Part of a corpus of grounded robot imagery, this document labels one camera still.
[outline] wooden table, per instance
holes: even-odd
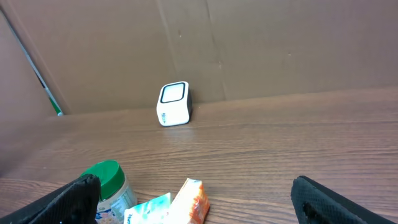
[[[204,181],[207,223],[295,223],[292,181],[307,175],[398,222],[398,88],[196,105],[192,122],[155,109],[0,127],[0,216],[118,160],[140,202]]]

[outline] cardboard wall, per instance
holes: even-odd
[[[0,12],[0,123],[48,116],[55,110]]]
[[[66,113],[398,85],[398,1],[0,0]]]

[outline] jar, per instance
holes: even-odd
[[[123,224],[124,211],[137,205],[137,197],[117,161],[95,164],[82,175],[93,174],[101,181],[101,195],[95,220],[98,224]]]

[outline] white device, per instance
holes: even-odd
[[[163,86],[156,112],[160,124],[165,127],[188,123],[192,112],[189,84],[176,82]]]

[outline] food wrapper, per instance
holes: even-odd
[[[168,224],[202,224],[210,203],[200,180],[187,179],[170,206]]]
[[[124,211],[124,224],[163,224],[170,208],[170,193]]]

